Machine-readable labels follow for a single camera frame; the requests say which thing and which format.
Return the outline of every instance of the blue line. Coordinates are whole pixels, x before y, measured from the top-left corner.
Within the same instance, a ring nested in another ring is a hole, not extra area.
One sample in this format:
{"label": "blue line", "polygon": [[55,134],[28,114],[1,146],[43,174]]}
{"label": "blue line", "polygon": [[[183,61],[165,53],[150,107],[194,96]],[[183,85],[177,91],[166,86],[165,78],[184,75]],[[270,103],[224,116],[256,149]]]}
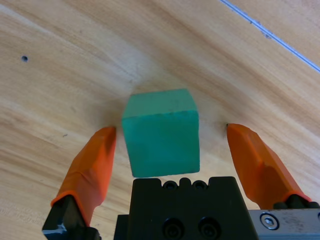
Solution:
{"label": "blue line", "polygon": [[238,8],[236,5],[233,5],[232,3],[230,3],[228,0],[220,0],[223,4],[225,4],[227,7],[229,7],[231,10],[235,11],[237,14],[239,14],[241,17],[243,17],[245,20],[247,20],[248,22],[250,22],[251,24],[253,24],[257,29],[259,29],[263,35],[266,38],[270,38],[275,40],[278,44],[280,44],[281,46],[283,46],[285,49],[287,49],[289,52],[291,52],[292,54],[294,54],[296,57],[298,57],[299,59],[301,59],[302,61],[304,61],[306,64],[308,64],[310,67],[312,67],[313,69],[315,69],[317,72],[320,73],[320,67],[318,67],[314,62],[312,62],[311,60],[309,60],[308,58],[306,58],[304,55],[302,55],[300,52],[298,52],[297,50],[295,50],[292,46],[290,46],[289,44],[287,44],[285,41],[283,41],[281,38],[279,38],[278,36],[276,36],[274,33],[272,33],[271,31],[269,31],[268,29],[266,29],[263,25],[261,25],[261,23],[255,19],[253,19],[252,17],[248,16],[244,11],[242,11],[240,8]]}

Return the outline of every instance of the silver metal bracket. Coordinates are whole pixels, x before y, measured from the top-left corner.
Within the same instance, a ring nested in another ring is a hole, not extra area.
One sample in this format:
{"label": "silver metal bracket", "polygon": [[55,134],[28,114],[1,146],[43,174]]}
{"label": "silver metal bracket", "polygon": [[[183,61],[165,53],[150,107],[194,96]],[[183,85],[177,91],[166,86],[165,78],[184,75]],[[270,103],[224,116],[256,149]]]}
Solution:
{"label": "silver metal bracket", "polygon": [[320,240],[320,209],[249,210],[260,240]]}

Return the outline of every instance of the light wood surface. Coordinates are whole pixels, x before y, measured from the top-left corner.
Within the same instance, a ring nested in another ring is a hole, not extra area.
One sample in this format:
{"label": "light wood surface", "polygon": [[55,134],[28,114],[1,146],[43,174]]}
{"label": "light wood surface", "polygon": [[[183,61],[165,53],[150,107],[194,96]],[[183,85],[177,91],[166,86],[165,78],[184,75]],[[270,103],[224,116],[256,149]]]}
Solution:
{"label": "light wood surface", "polygon": [[320,1],[229,0],[320,67]]}
{"label": "light wood surface", "polygon": [[1,239],[45,239],[50,201],[73,158],[95,131],[115,125],[113,175],[91,221],[113,239],[117,215],[130,206],[121,115],[132,93],[190,90],[201,148],[200,172],[186,175],[192,181],[237,176],[225,126],[238,123],[259,133],[320,201],[319,74],[220,1],[0,3]]}

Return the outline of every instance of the green cube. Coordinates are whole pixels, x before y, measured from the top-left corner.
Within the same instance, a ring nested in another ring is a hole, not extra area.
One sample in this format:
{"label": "green cube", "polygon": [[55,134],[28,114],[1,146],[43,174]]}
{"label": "green cube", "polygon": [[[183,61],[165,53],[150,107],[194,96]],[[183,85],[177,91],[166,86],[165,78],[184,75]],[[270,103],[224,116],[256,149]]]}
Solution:
{"label": "green cube", "polygon": [[134,177],[199,172],[199,115],[188,90],[132,95],[122,127]]}

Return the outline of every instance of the orange rubber pad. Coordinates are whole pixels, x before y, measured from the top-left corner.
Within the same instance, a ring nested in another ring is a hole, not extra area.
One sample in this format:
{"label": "orange rubber pad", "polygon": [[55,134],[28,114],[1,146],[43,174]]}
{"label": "orange rubber pad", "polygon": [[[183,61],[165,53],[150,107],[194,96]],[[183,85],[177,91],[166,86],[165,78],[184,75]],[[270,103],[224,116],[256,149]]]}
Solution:
{"label": "orange rubber pad", "polygon": [[72,195],[89,227],[95,207],[106,198],[114,162],[116,128],[97,131],[73,160],[51,206]]}
{"label": "orange rubber pad", "polygon": [[243,125],[229,124],[227,139],[244,192],[261,209],[272,209],[275,203],[285,202],[292,194],[311,201],[257,133]]}

